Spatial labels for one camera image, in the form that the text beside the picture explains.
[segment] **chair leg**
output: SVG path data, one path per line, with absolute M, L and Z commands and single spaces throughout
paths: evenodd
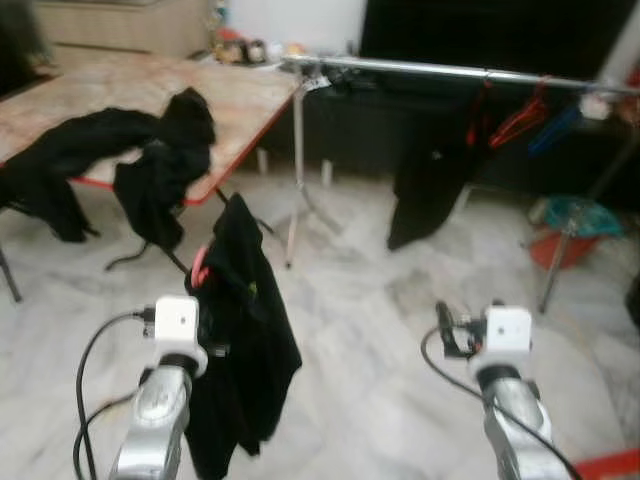
M 0 248 L 0 268 L 4 273 L 5 278 L 7 279 L 7 283 L 9 284 L 9 290 L 11 290 L 11 295 L 13 295 L 13 299 L 16 302 L 22 301 L 22 296 L 20 295 L 20 291 L 18 290 L 18 286 L 16 282 L 13 280 L 13 276 L 11 275 L 11 270 L 9 269 L 9 263 L 7 263 L 7 259 Z

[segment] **red clothes hanger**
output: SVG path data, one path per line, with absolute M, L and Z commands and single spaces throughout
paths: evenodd
M 516 138 L 527 130 L 544 122 L 549 114 L 549 108 L 544 102 L 544 80 L 542 80 L 533 93 L 533 97 L 519 111 L 505 120 L 496 132 L 489 138 L 491 148 L 501 145 Z

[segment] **wall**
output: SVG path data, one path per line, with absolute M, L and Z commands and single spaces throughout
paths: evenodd
M 360 41 L 366 0 L 227 0 L 229 25 L 250 38 L 344 53 Z

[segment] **red table edge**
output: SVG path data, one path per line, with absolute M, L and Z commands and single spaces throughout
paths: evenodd
M 184 201 L 185 206 L 200 206 L 206 203 L 207 200 L 209 200 L 209 197 L 211 197 L 211 195 L 213 195 L 216 189 L 229 178 L 229 176 L 233 173 L 233 171 L 237 168 L 237 166 L 240 165 L 245 160 L 245 158 L 247 158 L 247 156 L 253 151 L 253 149 L 258 144 L 258 142 L 262 139 L 264 134 L 267 133 L 267 131 L 273 126 L 273 124 L 276 123 L 276 121 L 280 118 L 282 113 L 286 110 L 286 108 L 291 103 L 291 99 L 293 98 L 294 93 L 295 93 L 295 89 L 293 92 L 291 92 L 291 94 L 289 94 L 287 99 L 282 103 L 282 106 L 271 116 L 271 118 L 269 118 L 267 123 L 265 123 L 264 126 L 253 137 L 251 142 L 249 142 L 247 146 L 240 152 L 240 154 L 238 155 L 238 158 L 236 158 L 233 162 L 231 162 L 229 166 L 225 169 L 224 173 L 220 175 L 220 177 L 213 183 L 213 185 L 211 185 L 207 193 L 205 193 L 201 198 L 186 199 Z M 76 183 L 81 183 L 83 185 L 90 185 L 93 187 L 98 187 L 98 188 L 103 188 L 105 190 L 113 191 L 113 184 L 107 183 L 107 182 L 101 182 L 100 180 L 93 180 L 91 178 L 86 178 L 86 177 L 76 177 L 76 178 L 73 178 L 73 181 Z
M 638 473 L 640 472 L 640 448 L 586 460 L 578 463 L 576 469 L 583 480 L 601 480 L 612 476 Z

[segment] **floor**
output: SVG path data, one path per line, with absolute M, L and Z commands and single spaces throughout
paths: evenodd
M 268 176 L 244 171 L 227 190 L 242 192 L 284 237 L 291 177 L 284 167 Z M 477 313 L 493 298 L 533 309 L 543 277 L 520 247 L 531 233 L 528 203 L 474 192 L 435 236 L 391 254 L 388 180 L 338 176 L 330 189 L 319 184 L 310 180 L 311 194 L 333 228 L 303 217 L 292 270 L 283 266 L 281 244 L 264 241 L 304 365 L 262 455 L 238 449 L 228 478 L 497 478 L 481 405 L 430 372 L 418 344 L 435 323 L 436 299 L 461 312 Z M 86 341 L 114 314 L 183 291 L 182 275 L 157 251 L 104 273 L 139 240 L 111 194 L 77 190 L 102 233 L 86 244 L 62 244 L 34 219 L 0 216 L 0 241 L 25 296 L 15 305 L 0 282 L 1 480 L 73 478 L 74 376 Z M 181 258 L 208 241 L 220 210 L 212 199 L 185 213 Z M 555 440 L 575 461 L 640 444 L 640 337 L 623 306 L 639 266 L 636 240 L 603 242 L 562 273 L 548 313 L 536 315 L 534 376 Z M 442 358 L 441 345 L 430 348 L 467 378 L 463 363 Z M 85 377 L 89 408 L 134 388 L 149 359 L 137 324 L 109 331 Z M 126 430 L 127 408 L 92 429 L 101 478 Z M 186 451 L 179 478 L 195 479 Z

